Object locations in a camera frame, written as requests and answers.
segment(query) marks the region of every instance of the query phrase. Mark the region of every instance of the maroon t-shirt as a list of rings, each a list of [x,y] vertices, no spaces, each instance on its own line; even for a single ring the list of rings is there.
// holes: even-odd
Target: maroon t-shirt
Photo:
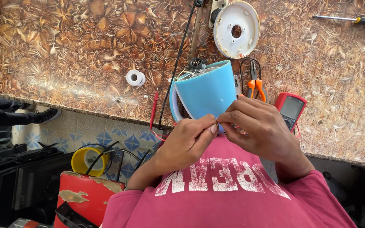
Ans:
[[[156,188],[113,195],[102,228],[115,227],[356,226],[318,171],[277,185],[259,157],[219,135],[197,163],[164,175]]]

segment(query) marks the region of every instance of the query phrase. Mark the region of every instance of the multimeter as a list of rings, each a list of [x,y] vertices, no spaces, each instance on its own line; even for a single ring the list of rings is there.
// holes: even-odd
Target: multimeter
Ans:
[[[305,99],[289,92],[280,93],[274,104],[283,117],[290,132],[294,130],[294,126],[306,105],[307,101]]]

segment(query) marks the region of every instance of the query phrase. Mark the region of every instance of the pliers handle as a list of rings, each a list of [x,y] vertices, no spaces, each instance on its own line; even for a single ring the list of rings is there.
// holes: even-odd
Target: pliers handle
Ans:
[[[247,83],[248,86],[248,90],[247,90],[247,97],[249,98],[253,98],[253,91],[254,88],[256,87],[256,89],[258,90],[260,96],[261,96],[261,100],[263,102],[268,102],[268,97],[267,97],[267,93],[263,88],[263,81],[257,78],[257,71],[256,71],[256,66],[254,64],[254,61],[250,62],[250,73],[251,73],[251,80]]]

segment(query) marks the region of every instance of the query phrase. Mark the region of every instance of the tape roll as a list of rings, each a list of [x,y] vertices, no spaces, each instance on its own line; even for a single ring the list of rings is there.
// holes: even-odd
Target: tape roll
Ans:
[[[146,82],[146,77],[138,70],[129,70],[126,74],[126,81],[131,86],[142,86]]]

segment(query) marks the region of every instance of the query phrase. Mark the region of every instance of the brown patterned table surface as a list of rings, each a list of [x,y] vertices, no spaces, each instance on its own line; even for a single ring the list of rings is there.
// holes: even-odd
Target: brown patterned table surface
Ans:
[[[0,96],[144,123],[159,90],[158,120],[182,38],[170,35],[184,30],[192,3],[0,0]],[[251,4],[261,36],[249,57],[261,63],[270,103],[280,92],[307,99],[298,122],[303,151],[365,164],[365,27],[312,18],[365,15],[365,0]],[[226,59],[207,27],[209,8],[194,13],[177,72],[190,47],[208,63]],[[240,61],[232,61],[236,74]],[[144,86],[127,84],[130,69],[146,75]],[[168,107],[163,119],[171,126]]]

